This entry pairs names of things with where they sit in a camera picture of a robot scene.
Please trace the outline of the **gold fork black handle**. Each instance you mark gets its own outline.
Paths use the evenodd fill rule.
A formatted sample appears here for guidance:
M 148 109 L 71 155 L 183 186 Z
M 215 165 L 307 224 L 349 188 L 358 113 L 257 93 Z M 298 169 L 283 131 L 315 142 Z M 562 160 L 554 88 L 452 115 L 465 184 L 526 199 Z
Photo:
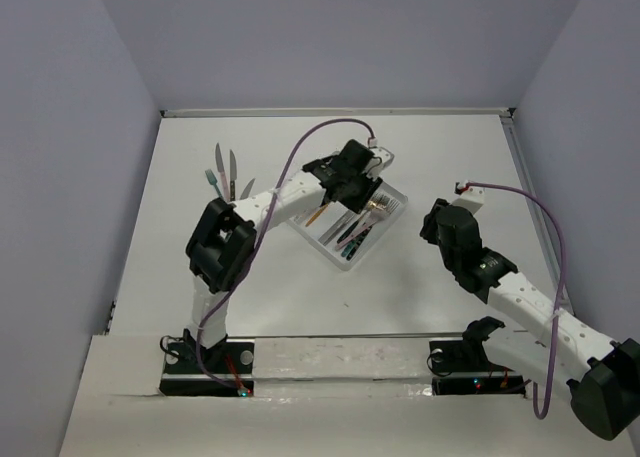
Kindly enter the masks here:
M 340 235 L 340 237 L 337 239 L 336 243 L 340 244 L 341 242 L 345 241 L 351 235 L 351 233 L 358 227 L 358 225 L 369 215 L 369 213 L 378 206 L 378 204 L 379 204 L 379 200 L 378 199 L 372 199 L 367 204 L 365 210 Z

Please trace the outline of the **teal handled silver fork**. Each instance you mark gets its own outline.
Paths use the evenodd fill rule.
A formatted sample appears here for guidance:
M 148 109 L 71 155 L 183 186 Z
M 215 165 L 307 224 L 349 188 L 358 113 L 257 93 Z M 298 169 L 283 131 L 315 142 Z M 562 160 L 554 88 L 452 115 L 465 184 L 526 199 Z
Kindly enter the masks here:
M 350 241 L 342 250 L 341 257 L 346 261 L 351 261 L 358 248 L 361 246 L 363 241 L 366 239 L 368 234 L 370 233 L 371 228 L 366 228 L 362 233 L 356 236 L 352 241 Z

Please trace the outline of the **teal handled knife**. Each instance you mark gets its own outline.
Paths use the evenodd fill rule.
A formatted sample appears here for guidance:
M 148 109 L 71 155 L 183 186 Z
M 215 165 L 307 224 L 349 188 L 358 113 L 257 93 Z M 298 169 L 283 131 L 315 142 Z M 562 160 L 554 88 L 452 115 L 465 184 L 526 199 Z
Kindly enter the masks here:
M 246 186 L 244 187 L 243 191 L 242 191 L 242 192 L 241 192 L 241 194 L 240 194 L 240 199 L 241 199 L 241 200 L 244 200 L 244 199 L 248 198 L 248 197 L 251 195 L 251 190 L 252 190 L 252 188 L 253 188 L 254 182 L 255 182 L 255 179 L 254 179 L 254 178 L 252 178 L 252 179 L 251 179 L 251 180 L 246 184 Z

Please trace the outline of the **orange plastic knife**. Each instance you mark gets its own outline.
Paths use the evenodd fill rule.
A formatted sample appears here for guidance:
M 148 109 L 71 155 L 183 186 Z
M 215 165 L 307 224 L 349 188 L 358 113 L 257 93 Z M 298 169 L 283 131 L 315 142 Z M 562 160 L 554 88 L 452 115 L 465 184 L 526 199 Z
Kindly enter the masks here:
M 315 210 L 306 221 L 305 227 L 311 226 L 317 220 L 317 218 L 322 215 L 322 213 L 326 210 L 328 206 L 329 204 L 323 204 L 317 210 Z

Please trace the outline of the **black handled silver fork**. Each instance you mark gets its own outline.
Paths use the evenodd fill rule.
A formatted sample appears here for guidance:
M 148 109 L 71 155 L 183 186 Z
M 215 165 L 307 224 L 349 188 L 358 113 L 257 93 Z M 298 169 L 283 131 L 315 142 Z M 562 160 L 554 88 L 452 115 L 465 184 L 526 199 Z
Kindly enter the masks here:
M 390 217 L 398 206 L 399 202 L 395 199 L 389 200 L 385 205 L 378 204 L 355 233 L 347 238 L 348 242 L 345 244 L 341 256 L 346 261 L 351 261 L 359 247 L 371 233 L 373 227 Z

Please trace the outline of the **teal plastic fork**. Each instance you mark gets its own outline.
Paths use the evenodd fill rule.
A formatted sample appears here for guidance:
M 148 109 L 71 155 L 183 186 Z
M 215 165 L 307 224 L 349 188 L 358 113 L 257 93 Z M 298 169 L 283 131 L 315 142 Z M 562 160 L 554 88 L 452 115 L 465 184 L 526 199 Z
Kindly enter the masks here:
M 222 190 L 219 187 L 218 179 L 217 179 L 217 177 L 214 174 L 212 169 L 206 169 L 205 170 L 205 177 L 206 177 L 208 183 L 214 188 L 217 196 L 219 198 L 224 198 L 224 194 L 223 194 Z

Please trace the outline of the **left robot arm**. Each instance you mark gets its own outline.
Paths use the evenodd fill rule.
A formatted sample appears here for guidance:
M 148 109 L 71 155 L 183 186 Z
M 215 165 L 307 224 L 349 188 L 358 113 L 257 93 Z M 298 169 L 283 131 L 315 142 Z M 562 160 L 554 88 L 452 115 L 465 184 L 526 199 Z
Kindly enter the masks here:
M 228 300 L 248 274 L 266 232 L 334 202 L 354 213 L 363 211 L 393 159 L 384 148 L 350 140 L 341 151 L 305 164 L 272 190 L 207 204 L 186 246 L 194 275 L 192 321 L 185 330 L 192 342 L 186 358 L 195 369 L 209 372 L 219 365 Z

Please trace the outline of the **pink handled silver fork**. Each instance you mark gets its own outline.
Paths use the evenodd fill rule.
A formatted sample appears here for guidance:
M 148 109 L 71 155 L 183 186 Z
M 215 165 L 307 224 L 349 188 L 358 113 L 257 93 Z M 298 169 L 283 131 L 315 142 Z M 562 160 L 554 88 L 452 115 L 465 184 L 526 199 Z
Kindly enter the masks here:
M 348 229 L 344 237 L 340 237 L 337 240 L 334 250 L 338 251 L 342 249 L 364 231 L 369 230 L 375 224 L 387 219 L 398 206 L 398 200 L 384 196 L 381 200 L 374 203 L 371 208 L 365 212 L 363 217 L 358 218 L 355 225 Z

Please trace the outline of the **pink handled knife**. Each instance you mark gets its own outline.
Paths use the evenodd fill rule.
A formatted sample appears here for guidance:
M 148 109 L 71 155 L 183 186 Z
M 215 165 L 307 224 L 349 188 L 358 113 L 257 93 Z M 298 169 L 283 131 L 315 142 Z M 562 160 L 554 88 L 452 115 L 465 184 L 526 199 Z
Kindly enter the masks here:
M 224 166 L 224 159 L 222 157 L 222 151 L 219 143 L 216 144 L 214 153 L 215 153 L 216 167 L 218 170 L 220 181 L 222 183 L 223 195 L 225 200 L 229 201 L 230 200 L 229 182 L 227 179 L 227 174 Z
M 229 190 L 230 190 L 230 200 L 236 200 L 236 180 L 237 180 L 237 160 L 233 150 L 229 151 Z

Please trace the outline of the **all silver fork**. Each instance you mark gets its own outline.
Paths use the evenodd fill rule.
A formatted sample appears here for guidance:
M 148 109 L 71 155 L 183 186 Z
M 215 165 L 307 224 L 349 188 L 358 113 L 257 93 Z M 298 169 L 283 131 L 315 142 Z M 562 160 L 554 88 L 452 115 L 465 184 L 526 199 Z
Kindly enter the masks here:
M 332 226 L 319 238 L 319 243 L 326 246 L 335 235 L 352 219 L 354 214 L 351 211 L 345 212 L 337 219 Z

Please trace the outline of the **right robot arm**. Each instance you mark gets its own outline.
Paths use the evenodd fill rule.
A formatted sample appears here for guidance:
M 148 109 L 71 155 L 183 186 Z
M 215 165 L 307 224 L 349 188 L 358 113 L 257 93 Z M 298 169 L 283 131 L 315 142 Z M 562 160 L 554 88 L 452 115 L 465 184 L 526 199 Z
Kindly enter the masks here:
M 438 247 L 462 289 L 519 324 L 533 345 L 525 353 L 500 352 L 479 334 L 461 343 L 462 361 L 473 369 L 503 361 L 531 379 L 546 378 L 547 349 L 562 367 L 553 384 L 559 396 L 592 434 L 614 440 L 639 417 L 638 342 L 618 342 L 555 308 L 514 263 L 483 245 L 474 209 L 462 200 L 437 199 L 420 236 Z

